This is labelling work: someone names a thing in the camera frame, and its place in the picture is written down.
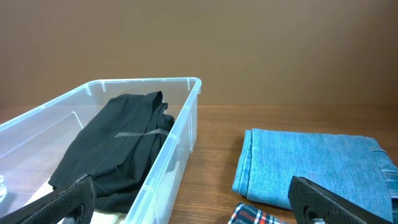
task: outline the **brown tabletop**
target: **brown tabletop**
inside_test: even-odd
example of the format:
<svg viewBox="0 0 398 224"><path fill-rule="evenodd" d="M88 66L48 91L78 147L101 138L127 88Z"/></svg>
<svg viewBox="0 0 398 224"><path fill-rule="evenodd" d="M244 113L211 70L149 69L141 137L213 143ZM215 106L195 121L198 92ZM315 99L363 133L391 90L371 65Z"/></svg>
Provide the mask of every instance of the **brown tabletop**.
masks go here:
<svg viewBox="0 0 398 224"><path fill-rule="evenodd" d="M0 123L31 108L0 109ZM398 106L199 106L197 142L170 223L227 223L239 202L295 223L292 212L248 202L231 190L244 132L252 128L374 137L398 164ZM31 195L37 188L30 188Z"/></svg>

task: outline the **plaid cloth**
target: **plaid cloth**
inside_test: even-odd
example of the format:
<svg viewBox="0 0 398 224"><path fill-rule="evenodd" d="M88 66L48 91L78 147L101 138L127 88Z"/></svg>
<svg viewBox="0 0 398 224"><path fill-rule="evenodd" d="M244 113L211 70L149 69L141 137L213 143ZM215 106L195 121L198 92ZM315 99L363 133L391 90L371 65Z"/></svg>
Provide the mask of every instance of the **plaid cloth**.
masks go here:
<svg viewBox="0 0 398 224"><path fill-rule="evenodd" d="M260 209L239 203L228 224L287 224Z"/></svg>

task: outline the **folded black garment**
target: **folded black garment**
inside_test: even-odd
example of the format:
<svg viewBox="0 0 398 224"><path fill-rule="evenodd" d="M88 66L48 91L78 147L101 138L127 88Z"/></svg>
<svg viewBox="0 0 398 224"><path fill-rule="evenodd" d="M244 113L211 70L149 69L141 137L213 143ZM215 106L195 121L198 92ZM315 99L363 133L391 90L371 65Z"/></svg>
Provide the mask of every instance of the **folded black garment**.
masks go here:
<svg viewBox="0 0 398 224"><path fill-rule="evenodd" d="M49 184L59 189L91 174L95 208L127 213L174 124L162 99L159 91L109 100L70 144Z"/></svg>

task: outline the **beige wall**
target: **beige wall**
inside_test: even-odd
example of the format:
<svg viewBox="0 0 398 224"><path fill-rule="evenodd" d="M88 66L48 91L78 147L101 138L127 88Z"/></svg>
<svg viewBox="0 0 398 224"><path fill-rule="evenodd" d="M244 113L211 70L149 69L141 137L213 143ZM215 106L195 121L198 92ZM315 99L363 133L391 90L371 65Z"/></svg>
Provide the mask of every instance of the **beige wall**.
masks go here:
<svg viewBox="0 0 398 224"><path fill-rule="evenodd" d="M200 77L201 104L398 103L397 0L0 2L0 105Z"/></svg>

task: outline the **blue denim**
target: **blue denim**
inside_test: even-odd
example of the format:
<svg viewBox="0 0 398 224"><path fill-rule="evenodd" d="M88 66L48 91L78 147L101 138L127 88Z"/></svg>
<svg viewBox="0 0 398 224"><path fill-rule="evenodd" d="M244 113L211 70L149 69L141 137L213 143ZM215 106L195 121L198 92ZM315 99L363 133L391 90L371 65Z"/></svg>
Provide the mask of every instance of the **blue denim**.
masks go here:
<svg viewBox="0 0 398 224"><path fill-rule="evenodd" d="M287 193L293 175L393 221L398 169L373 138L246 131L233 191L255 202L291 209Z"/></svg>

